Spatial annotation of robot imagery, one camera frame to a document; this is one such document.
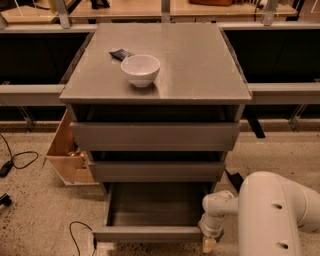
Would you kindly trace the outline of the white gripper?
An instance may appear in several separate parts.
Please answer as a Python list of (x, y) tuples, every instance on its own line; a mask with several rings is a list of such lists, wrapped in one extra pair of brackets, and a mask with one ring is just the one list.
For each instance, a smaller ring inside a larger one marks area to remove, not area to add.
[(202, 200), (204, 210), (198, 226), (204, 237), (202, 252), (210, 253), (223, 234), (223, 222), (229, 215), (238, 214), (239, 198), (230, 191), (223, 190), (206, 195)]

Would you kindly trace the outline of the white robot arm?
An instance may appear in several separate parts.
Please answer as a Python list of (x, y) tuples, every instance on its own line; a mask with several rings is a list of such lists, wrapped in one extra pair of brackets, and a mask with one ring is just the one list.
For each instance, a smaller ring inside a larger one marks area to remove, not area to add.
[(271, 172), (247, 176), (237, 196), (228, 190), (206, 195), (202, 207), (205, 253), (229, 215), (238, 217), (239, 256), (303, 256), (299, 233), (320, 231), (320, 193)]

